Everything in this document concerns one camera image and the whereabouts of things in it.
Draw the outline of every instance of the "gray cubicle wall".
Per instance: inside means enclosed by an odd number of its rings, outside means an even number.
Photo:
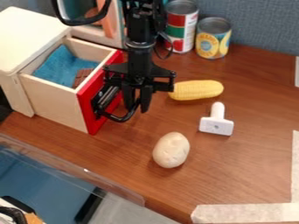
[[[299,55],[299,0],[198,0],[202,16],[221,16],[233,24],[233,42]],[[52,15],[50,0],[0,0]]]

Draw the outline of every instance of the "white tape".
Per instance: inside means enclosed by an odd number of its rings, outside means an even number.
[[[299,221],[299,132],[293,131],[292,203],[202,205],[191,214],[193,223],[255,223]]]
[[[193,223],[299,221],[299,203],[197,206]]]
[[[295,86],[299,88],[299,57],[296,57],[296,65],[295,65]]]
[[[299,202],[299,132],[295,130],[292,148],[292,202]]]

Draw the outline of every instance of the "blue cloth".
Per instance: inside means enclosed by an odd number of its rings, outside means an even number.
[[[79,70],[98,65],[99,62],[76,58],[65,45],[61,45],[33,75],[71,88]]]

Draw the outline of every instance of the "wooden table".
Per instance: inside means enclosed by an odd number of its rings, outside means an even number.
[[[174,54],[155,61],[177,71],[177,81],[221,81],[224,93],[188,102],[157,93],[148,113],[137,112],[126,123],[109,121],[96,136],[19,113],[1,132],[113,180],[141,194],[146,207],[183,223],[198,204],[290,202],[292,130],[299,130],[295,60],[241,45],[218,60]],[[225,103],[226,118],[235,122],[231,137],[198,132],[199,118],[215,101]],[[171,131],[189,139],[191,152],[184,165],[167,170],[151,152]]]

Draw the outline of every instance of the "canned food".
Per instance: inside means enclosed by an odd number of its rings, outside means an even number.
[[[231,25],[222,17],[207,17],[200,20],[196,37],[198,55],[209,60],[226,56],[231,35]]]
[[[175,0],[167,3],[166,33],[170,37],[175,53],[187,53],[194,47],[198,6],[191,0]]]

